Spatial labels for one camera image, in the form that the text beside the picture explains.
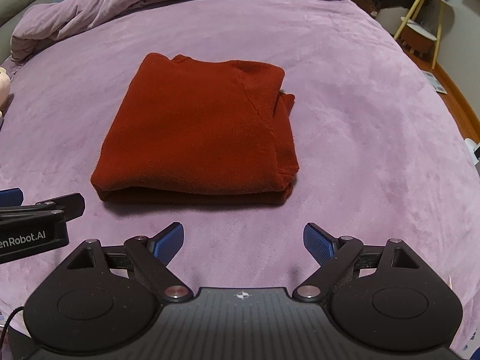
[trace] red garment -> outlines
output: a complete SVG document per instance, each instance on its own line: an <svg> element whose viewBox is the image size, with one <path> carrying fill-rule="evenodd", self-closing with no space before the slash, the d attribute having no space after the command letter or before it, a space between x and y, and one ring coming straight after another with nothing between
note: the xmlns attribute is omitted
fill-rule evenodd
<svg viewBox="0 0 480 360"><path fill-rule="evenodd" d="M284 75L261 62L147 55L103 142L99 197L282 204L299 169Z"/></svg>

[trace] plush toy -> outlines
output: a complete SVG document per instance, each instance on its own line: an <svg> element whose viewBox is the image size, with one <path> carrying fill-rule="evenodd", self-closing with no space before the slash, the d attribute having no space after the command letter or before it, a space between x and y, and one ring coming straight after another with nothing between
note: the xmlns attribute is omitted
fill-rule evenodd
<svg viewBox="0 0 480 360"><path fill-rule="evenodd" d="M3 67L0 67L0 127L2 126L3 122L3 105L6 103L9 94L10 77L8 77L7 71Z"/></svg>

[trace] headboard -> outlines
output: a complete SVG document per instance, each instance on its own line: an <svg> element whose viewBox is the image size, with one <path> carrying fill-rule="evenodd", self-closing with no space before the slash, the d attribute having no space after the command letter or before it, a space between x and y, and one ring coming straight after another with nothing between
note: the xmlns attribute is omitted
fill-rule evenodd
<svg viewBox="0 0 480 360"><path fill-rule="evenodd" d="M10 56L10 39L25 11L53 0L0 0L0 64Z"/></svg>

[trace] purple bedsheet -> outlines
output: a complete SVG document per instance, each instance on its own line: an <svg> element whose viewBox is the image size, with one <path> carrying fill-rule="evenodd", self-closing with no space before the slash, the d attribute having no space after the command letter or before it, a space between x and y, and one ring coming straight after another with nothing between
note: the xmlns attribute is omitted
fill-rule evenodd
<svg viewBox="0 0 480 360"><path fill-rule="evenodd" d="M272 63L294 93L300 171L282 207L130 206L90 184L100 146L146 54ZM185 244L169 269L198 286L292 290L317 269L315 222L366 244L404 239L465 308L453 348L479 320L480 180L441 98L392 37L349 0L192 0L148 7L62 40L16 73L0 131L0 189L25 203L81 192L70 245L0 265L9 313L82 240L117 245L173 221ZM20 319L13 327L26 332Z"/></svg>

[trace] wooden table leg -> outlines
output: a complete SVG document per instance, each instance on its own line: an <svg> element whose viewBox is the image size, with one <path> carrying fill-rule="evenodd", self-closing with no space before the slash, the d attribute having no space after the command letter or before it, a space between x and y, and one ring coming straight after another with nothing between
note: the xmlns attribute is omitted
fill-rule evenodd
<svg viewBox="0 0 480 360"><path fill-rule="evenodd" d="M417 7L417 9L415 9L415 13L412 16L413 21L415 21L417 16L419 15L420 10L422 9L422 5L423 5L424 2L425 2L425 0L420 0L420 2L418 3L418 7Z"/></svg>
<svg viewBox="0 0 480 360"><path fill-rule="evenodd" d="M435 41L435 52L433 54L433 61L431 62L432 70L435 69L435 65L437 64L438 49L440 48L440 38L442 36L443 6L444 4L441 3L440 10L438 12L437 40Z"/></svg>
<svg viewBox="0 0 480 360"><path fill-rule="evenodd" d="M395 33L395 36L393 37L395 40L397 40L400 34L402 33L403 29L405 28L410 18L412 17L413 12L415 11L415 9L417 9L419 3L420 3L420 0L415 0L415 2L413 3L412 8L410 8L409 12L406 14L405 19L402 21L402 24L400 24L400 27L398 28L397 32Z"/></svg>

